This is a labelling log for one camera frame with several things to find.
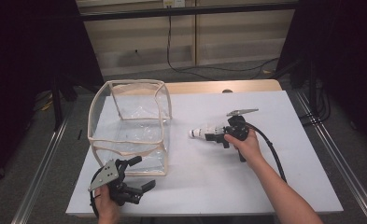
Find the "transparent plastic box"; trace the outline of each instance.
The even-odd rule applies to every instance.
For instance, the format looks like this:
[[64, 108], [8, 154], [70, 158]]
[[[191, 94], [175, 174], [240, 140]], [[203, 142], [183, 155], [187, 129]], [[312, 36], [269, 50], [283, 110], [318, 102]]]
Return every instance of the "transparent plastic box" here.
[[127, 168], [127, 175], [166, 175], [171, 119], [171, 100], [162, 81], [108, 81], [90, 108], [93, 156], [100, 166], [142, 156], [141, 162]]

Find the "wrist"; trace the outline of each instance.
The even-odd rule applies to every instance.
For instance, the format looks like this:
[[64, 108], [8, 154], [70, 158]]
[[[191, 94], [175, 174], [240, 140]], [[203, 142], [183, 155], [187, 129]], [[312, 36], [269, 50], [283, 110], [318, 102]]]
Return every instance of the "wrist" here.
[[117, 224], [119, 223], [119, 217], [101, 217], [99, 216], [98, 224]]
[[247, 165], [255, 171], [261, 168], [264, 164], [268, 164], [268, 163], [263, 156], [258, 156], [258, 157], [251, 158], [251, 160], [247, 160]]

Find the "white table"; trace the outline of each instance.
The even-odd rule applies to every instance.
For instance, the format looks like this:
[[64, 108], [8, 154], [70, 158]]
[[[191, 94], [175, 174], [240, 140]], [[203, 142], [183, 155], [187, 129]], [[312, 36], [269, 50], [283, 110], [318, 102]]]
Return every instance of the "white table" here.
[[[144, 184], [151, 179], [156, 179], [156, 187], [143, 196], [140, 204], [125, 204], [121, 208], [124, 216], [272, 214], [274, 209], [259, 180], [245, 163], [239, 161], [235, 150], [223, 148], [222, 144], [188, 137], [190, 129], [206, 123], [228, 124], [226, 117], [228, 112], [254, 107], [259, 111], [246, 114], [244, 117], [262, 130], [274, 143], [288, 183], [311, 204], [316, 212], [343, 211], [284, 91], [228, 94], [170, 92], [174, 119], [171, 126], [168, 174], [167, 176], [126, 177], [125, 182], [128, 185]], [[259, 140], [264, 158], [276, 169], [270, 149], [260, 136]], [[87, 188], [98, 168], [98, 163], [89, 151], [67, 207], [67, 214], [78, 217], [94, 216], [89, 206]]]

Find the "metal frame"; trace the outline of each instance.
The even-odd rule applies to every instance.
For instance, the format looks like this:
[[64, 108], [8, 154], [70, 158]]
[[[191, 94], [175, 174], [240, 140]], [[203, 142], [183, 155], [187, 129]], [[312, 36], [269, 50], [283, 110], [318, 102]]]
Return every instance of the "metal frame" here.
[[[309, 100], [307, 99], [305, 94], [303, 92], [296, 92], [296, 94], [304, 111], [306, 113], [310, 113], [312, 110], [308, 105]], [[316, 124], [313, 124], [313, 127], [317, 131], [320, 140], [325, 145], [325, 148], [327, 148], [328, 152], [330, 153], [332, 160], [334, 161], [334, 164], [337, 166], [342, 177], [346, 181], [346, 184], [348, 185], [352, 194], [357, 200], [364, 215], [367, 216], [367, 190], [364, 188], [364, 186], [360, 183], [358, 178], [353, 173], [352, 169], [348, 165], [346, 159], [344, 158], [338, 146], [335, 145], [334, 141], [332, 140], [332, 137], [329, 135], [323, 123], [319, 122], [317, 117], [311, 116], [310, 119], [311, 122], [317, 122]]]
[[281, 3], [245, 4], [245, 5], [214, 6], [214, 7], [154, 8], [154, 9], [132, 10], [132, 11], [81, 13], [80, 15], [56, 15], [51, 17], [35, 18], [33, 19], [33, 21], [40, 21], [40, 22], [107, 21], [107, 20], [151, 18], [151, 17], [289, 10], [289, 9], [296, 9], [298, 7], [311, 7], [314, 5], [315, 4], [300, 4], [299, 1], [290, 1]]
[[34, 178], [32, 179], [31, 185], [29, 189], [26, 191], [25, 196], [23, 197], [20, 207], [18, 208], [13, 220], [12, 224], [23, 224], [26, 223], [31, 215], [32, 209], [35, 205], [35, 201], [37, 199], [38, 194], [40, 193], [41, 186], [46, 179], [47, 172], [49, 171], [49, 167], [52, 163], [52, 159], [55, 155], [56, 150], [58, 149], [58, 145], [61, 142], [62, 137], [64, 136], [64, 130], [67, 125], [67, 121], [69, 120], [72, 111], [74, 108], [74, 103], [68, 104], [65, 112], [66, 116], [62, 121], [59, 129], [54, 132], [49, 141], [49, 146], [47, 147], [46, 153], [44, 154], [43, 160], [40, 162], [37, 171], [35, 173]]

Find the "human arm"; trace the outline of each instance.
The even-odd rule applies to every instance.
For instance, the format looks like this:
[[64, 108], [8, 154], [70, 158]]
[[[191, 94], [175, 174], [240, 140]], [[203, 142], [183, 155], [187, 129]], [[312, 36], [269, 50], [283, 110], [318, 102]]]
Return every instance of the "human arm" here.
[[239, 148], [247, 165], [261, 182], [281, 223], [322, 223], [314, 209], [294, 189], [283, 181], [260, 152], [259, 141], [253, 130], [245, 141], [226, 134], [224, 138]]
[[120, 220], [120, 208], [110, 199], [107, 185], [95, 190], [95, 205], [99, 213], [98, 224], [117, 224]]

